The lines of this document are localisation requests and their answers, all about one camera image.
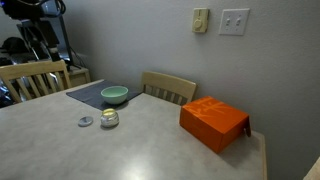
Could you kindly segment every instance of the light switch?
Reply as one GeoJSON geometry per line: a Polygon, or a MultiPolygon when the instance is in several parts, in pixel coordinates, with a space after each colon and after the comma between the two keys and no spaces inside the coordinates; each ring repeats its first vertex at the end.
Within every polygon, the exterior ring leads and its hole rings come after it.
{"type": "Polygon", "coordinates": [[[223,10],[219,34],[243,35],[249,11],[249,8],[223,10]]]}
{"type": "Polygon", "coordinates": [[[193,13],[192,31],[205,33],[208,28],[209,9],[195,8],[193,13]]]}

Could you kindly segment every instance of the box lid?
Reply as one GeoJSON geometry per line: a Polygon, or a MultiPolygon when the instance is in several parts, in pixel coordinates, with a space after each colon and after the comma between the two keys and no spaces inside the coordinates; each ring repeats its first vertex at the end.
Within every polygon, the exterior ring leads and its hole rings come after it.
{"type": "Polygon", "coordinates": [[[221,133],[226,133],[249,115],[210,96],[192,101],[182,108],[221,133]]]}

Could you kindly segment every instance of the bowl rim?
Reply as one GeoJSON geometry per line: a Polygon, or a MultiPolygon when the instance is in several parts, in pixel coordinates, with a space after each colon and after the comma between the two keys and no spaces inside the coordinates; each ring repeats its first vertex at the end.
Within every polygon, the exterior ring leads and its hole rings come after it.
{"type": "Polygon", "coordinates": [[[110,86],[110,87],[104,88],[104,89],[100,92],[100,94],[101,94],[102,97],[119,97],[119,96],[123,96],[123,95],[125,95],[125,94],[128,94],[128,92],[129,92],[129,89],[128,89],[127,87],[125,87],[125,86],[110,86]],[[102,92],[105,91],[105,90],[114,89],[114,88],[119,88],[119,87],[126,90],[126,91],[125,91],[123,94],[121,94],[121,95],[117,95],[117,96],[104,96],[104,95],[102,94],[102,92]]]}

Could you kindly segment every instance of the white tabletop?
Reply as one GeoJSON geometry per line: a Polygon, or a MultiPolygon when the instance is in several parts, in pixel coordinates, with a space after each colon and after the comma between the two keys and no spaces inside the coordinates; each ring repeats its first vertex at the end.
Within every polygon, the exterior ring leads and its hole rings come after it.
{"type": "Polygon", "coordinates": [[[178,105],[141,94],[106,130],[100,110],[65,92],[0,109],[0,179],[264,179],[257,132],[216,154],[179,125],[178,105]],[[94,122],[81,128],[84,116],[94,122]]]}

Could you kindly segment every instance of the chair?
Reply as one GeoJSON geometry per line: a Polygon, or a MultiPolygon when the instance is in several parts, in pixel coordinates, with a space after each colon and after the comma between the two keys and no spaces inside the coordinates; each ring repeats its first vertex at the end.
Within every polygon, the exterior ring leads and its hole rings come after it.
{"type": "Polygon", "coordinates": [[[68,71],[63,60],[2,66],[0,67],[0,79],[8,88],[15,102],[22,102],[23,96],[26,100],[30,100],[33,97],[41,97],[64,90],[64,83],[67,88],[71,88],[68,71]]]}
{"type": "Polygon", "coordinates": [[[179,77],[157,72],[143,72],[142,74],[144,93],[178,105],[191,102],[196,88],[196,83],[179,77]]]}

